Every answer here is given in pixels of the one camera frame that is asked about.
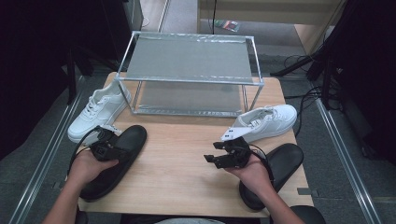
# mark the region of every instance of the metal frame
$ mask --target metal frame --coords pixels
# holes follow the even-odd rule
[[[118,70],[118,72],[117,72],[117,74],[115,76],[115,79],[119,80],[119,81],[137,81],[138,82],[137,89],[136,89],[136,92],[135,92],[135,95],[134,95],[134,100],[132,102],[132,105],[130,105],[130,109],[131,109],[131,113],[132,114],[194,115],[194,116],[210,116],[210,117],[237,117],[238,115],[241,114],[241,113],[237,113],[237,112],[233,113],[233,112],[218,112],[218,111],[213,112],[213,113],[207,113],[205,115],[203,115],[202,113],[198,113],[198,112],[197,113],[186,114],[186,113],[181,113],[181,112],[177,112],[177,111],[175,111],[173,113],[168,113],[166,111],[163,111],[163,112],[160,112],[160,113],[159,112],[150,113],[147,110],[142,110],[142,109],[139,110],[138,108],[136,108],[137,101],[138,101],[138,98],[139,98],[139,95],[140,95],[140,90],[141,90],[143,81],[147,81],[147,80],[139,80],[138,78],[136,80],[134,80],[134,79],[131,80],[129,78],[122,77],[120,75],[120,73],[122,71],[123,65],[125,64],[127,55],[129,53],[129,50],[130,50],[130,47],[132,46],[133,41],[135,40],[137,42],[139,35],[143,34],[143,33],[146,33],[146,32],[136,31],[136,32],[132,33],[132,37],[131,37],[131,39],[129,41],[127,50],[125,51],[124,57],[123,57],[123,59],[122,59],[122,61],[120,63],[120,68],[119,68],[119,70]],[[259,95],[260,95],[260,93],[262,91],[262,88],[264,86],[264,82],[263,82],[262,73],[261,73],[260,66],[259,66],[259,58],[258,58],[258,55],[257,55],[257,50],[256,50],[255,42],[254,42],[254,37],[253,36],[244,36],[244,38],[247,41],[247,51],[253,50],[253,53],[254,53],[254,56],[255,56],[255,61],[256,61],[256,66],[257,66],[257,69],[258,69],[259,82],[254,82],[253,81],[252,84],[249,85],[249,86],[258,86],[258,90],[257,90],[257,92],[256,92],[256,94],[254,96],[254,99],[251,102],[251,104],[250,105],[248,104],[248,98],[247,98],[247,93],[246,93],[246,85],[247,85],[246,83],[242,83],[242,82],[241,83],[235,83],[235,82],[233,82],[233,83],[229,83],[229,84],[230,85],[241,85],[243,104],[244,104],[243,109],[245,110],[245,112],[248,112],[249,110],[252,110],[254,108],[254,105],[256,104],[256,101],[257,101],[257,99],[258,99],[258,97],[259,97]],[[223,83],[223,82],[208,82],[208,81],[196,81],[196,83],[227,84],[226,82]]]

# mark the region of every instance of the cable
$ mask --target cable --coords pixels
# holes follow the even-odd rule
[[[215,18],[216,18],[216,5],[218,4],[218,0],[215,0],[215,8],[213,9],[213,20],[212,20],[212,35],[215,34]]]

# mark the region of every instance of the hand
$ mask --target hand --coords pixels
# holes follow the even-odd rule
[[[244,168],[225,168],[224,170],[236,175],[255,194],[258,194],[259,190],[273,189],[267,169],[255,155],[250,155]]]
[[[71,179],[83,187],[99,176],[102,171],[118,163],[118,160],[98,161],[90,150],[84,150],[80,152],[73,161],[67,179]]]

